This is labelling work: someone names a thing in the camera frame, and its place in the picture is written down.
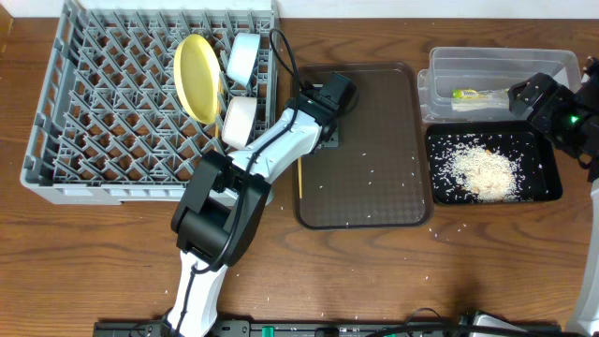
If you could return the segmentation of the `wooden chopstick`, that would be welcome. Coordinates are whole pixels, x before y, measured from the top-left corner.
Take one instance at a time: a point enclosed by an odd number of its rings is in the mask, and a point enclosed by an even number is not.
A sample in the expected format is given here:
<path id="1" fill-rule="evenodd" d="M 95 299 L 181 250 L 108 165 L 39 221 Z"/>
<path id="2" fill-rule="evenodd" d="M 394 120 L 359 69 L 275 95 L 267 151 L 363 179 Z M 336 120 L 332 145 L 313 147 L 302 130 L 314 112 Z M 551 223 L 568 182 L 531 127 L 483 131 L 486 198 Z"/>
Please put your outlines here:
<path id="1" fill-rule="evenodd" d="M 299 194 L 299 199 L 302 199 L 303 197 L 303 189 L 302 189 L 302 158 L 300 157 L 297 160 L 297 175 L 298 175 L 298 194 Z"/>
<path id="2" fill-rule="evenodd" d="M 223 119 L 222 119 L 222 114 L 223 114 L 223 108 L 225 107 L 225 103 L 224 103 L 224 99 L 223 99 L 223 84 L 222 81 L 219 80 L 218 81 L 218 87 L 217 87 L 217 111 L 216 111 L 216 120 L 215 120 L 215 131 L 214 131 L 214 135 L 216 138 L 220 139 L 221 136 L 221 131 L 222 131 L 222 127 L 223 127 Z"/>

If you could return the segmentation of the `white bowl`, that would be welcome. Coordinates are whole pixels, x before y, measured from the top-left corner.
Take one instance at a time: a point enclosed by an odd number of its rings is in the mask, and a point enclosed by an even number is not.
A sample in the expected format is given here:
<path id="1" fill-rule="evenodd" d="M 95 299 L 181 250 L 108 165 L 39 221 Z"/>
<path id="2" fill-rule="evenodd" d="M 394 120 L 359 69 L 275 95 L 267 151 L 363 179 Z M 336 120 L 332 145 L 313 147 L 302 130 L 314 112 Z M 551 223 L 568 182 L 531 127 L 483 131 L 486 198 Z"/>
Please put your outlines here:
<path id="1" fill-rule="evenodd" d="M 257 99 L 250 96 L 235 96 L 229 102 L 222 140 L 236 150 L 243 149 L 253 130 Z"/>

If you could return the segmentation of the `green white snack wrapper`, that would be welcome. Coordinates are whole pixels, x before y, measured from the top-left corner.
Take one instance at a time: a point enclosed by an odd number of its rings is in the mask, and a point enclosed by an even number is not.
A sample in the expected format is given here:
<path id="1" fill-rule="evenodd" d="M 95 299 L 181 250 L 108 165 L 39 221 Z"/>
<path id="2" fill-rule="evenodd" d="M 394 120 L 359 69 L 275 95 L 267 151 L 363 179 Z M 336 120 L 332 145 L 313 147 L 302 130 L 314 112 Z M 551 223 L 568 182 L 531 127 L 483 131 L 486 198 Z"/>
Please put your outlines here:
<path id="1" fill-rule="evenodd" d="M 453 99 L 474 99 L 474 100 L 507 100 L 508 90 L 482 90 L 474 89 L 455 89 L 452 92 Z"/>

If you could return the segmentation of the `light blue bowl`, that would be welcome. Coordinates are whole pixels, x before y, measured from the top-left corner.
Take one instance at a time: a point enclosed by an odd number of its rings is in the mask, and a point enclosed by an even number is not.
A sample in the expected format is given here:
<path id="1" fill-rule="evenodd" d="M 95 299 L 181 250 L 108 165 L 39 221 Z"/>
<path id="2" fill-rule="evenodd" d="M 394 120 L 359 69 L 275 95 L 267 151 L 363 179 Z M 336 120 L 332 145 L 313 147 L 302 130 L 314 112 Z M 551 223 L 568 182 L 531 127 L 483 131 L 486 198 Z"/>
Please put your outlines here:
<path id="1" fill-rule="evenodd" d="M 246 87 L 253 74 L 260 45 L 260 35 L 238 33 L 235 36 L 226 74 L 236 83 Z"/>

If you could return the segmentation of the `yellow plate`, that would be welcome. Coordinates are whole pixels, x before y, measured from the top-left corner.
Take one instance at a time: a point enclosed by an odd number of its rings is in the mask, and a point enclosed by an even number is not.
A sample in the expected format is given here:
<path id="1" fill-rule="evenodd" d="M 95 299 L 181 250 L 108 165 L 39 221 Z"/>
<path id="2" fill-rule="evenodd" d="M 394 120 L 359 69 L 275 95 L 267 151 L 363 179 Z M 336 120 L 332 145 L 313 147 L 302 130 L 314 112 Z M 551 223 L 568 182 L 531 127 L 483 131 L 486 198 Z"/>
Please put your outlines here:
<path id="1" fill-rule="evenodd" d="M 177 96 L 187 114 L 210 125 L 220 113 L 221 68 L 211 44 L 201 35 L 186 37 L 175 51 L 173 76 Z"/>

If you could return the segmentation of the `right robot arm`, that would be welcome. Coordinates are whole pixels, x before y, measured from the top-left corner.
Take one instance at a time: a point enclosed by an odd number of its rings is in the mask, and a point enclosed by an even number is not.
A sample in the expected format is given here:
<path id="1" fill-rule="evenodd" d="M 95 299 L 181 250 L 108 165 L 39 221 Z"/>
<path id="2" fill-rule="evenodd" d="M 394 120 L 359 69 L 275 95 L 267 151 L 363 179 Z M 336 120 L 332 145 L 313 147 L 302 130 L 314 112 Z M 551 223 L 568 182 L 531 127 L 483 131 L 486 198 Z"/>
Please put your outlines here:
<path id="1" fill-rule="evenodd" d="M 508 108 L 524 116 L 556 150 L 576 159 L 587 171 L 590 206 L 588 250 L 581 286 L 565 330 L 580 336 L 598 334 L 598 59 L 590 56 L 575 91 L 546 73 L 512 85 Z"/>

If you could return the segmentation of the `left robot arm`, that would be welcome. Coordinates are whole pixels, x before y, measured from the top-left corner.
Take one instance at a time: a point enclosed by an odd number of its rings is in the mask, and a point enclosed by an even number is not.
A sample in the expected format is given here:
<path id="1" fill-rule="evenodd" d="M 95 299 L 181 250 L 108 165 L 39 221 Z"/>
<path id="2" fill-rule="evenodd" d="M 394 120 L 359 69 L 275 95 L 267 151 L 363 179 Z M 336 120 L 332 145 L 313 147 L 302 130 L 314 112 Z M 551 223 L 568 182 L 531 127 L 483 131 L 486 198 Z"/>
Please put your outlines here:
<path id="1" fill-rule="evenodd" d="M 253 142 L 230 154 L 204 155 L 171 220 L 182 274 L 161 335 L 204 336 L 210 331 L 226 271 L 251 244 L 272 183 L 331 138 L 356 94 L 351 80 L 333 72 L 321 86 L 300 88 L 275 125 Z"/>

